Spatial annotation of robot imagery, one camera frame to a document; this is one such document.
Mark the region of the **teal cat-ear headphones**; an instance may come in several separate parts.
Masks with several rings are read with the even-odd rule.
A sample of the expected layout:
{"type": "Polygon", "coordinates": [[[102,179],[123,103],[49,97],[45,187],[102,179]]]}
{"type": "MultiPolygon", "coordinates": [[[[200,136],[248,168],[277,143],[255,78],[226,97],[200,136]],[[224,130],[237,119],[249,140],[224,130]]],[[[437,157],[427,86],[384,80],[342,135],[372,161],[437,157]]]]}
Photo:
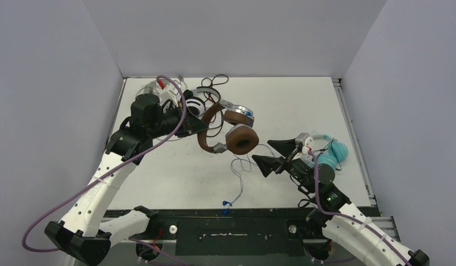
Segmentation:
{"type": "Polygon", "coordinates": [[[315,156],[319,165],[327,165],[335,171],[342,171],[342,163],[348,156],[348,147],[336,138],[313,130],[314,140],[324,140],[324,148],[316,150],[315,156]]]}

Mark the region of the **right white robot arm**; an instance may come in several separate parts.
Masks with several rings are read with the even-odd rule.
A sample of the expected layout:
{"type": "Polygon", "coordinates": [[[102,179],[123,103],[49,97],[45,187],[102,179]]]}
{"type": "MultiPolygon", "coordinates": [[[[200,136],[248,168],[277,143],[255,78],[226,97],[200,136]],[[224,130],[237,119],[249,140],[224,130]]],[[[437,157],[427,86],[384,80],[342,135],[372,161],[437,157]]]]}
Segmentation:
{"type": "Polygon", "coordinates": [[[320,163],[308,137],[304,140],[270,140],[281,156],[253,155],[252,159],[267,177],[287,172],[298,182],[298,190],[313,194],[316,208],[307,215],[307,230],[342,246],[365,265],[430,265],[420,249],[411,250],[374,224],[334,183],[334,169],[320,163]]]}

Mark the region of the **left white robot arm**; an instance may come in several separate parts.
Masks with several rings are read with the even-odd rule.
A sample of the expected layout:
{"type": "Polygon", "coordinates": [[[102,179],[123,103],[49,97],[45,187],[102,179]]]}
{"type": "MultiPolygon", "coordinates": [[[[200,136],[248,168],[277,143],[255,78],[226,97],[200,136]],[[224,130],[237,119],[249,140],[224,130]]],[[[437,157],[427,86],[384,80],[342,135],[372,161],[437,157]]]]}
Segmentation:
{"type": "Polygon", "coordinates": [[[47,224],[46,236],[85,265],[99,265],[111,247],[136,234],[154,237],[159,224],[152,218],[157,213],[146,207],[135,207],[109,222],[102,219],[126,178],[144,155],[156,148],[154,139],[191,136],[207,128],[207,122],[184,108],[184,101],[163,111],[158,96],[137,96],[130,106],[130,116],[110,137],[88,187],[60,221],[47,224]]]}

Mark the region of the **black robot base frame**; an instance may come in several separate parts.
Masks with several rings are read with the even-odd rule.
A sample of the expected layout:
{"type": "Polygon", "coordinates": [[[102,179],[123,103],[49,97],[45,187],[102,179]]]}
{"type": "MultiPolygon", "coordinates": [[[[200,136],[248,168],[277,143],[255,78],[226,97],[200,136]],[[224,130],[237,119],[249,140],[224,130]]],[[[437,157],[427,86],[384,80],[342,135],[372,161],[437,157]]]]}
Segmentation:
{"type": "Polygon", "coordinates": [[[142,244],[155,243],[167,253],[188,256],[286,255],[304,258],[312,255],[327,263],[355,262],[344,247],[322,236],[319,226],[307,221],[311,208],[161,209],[150,228],[125,240],[145,259],[156,253],[142,244]]]}

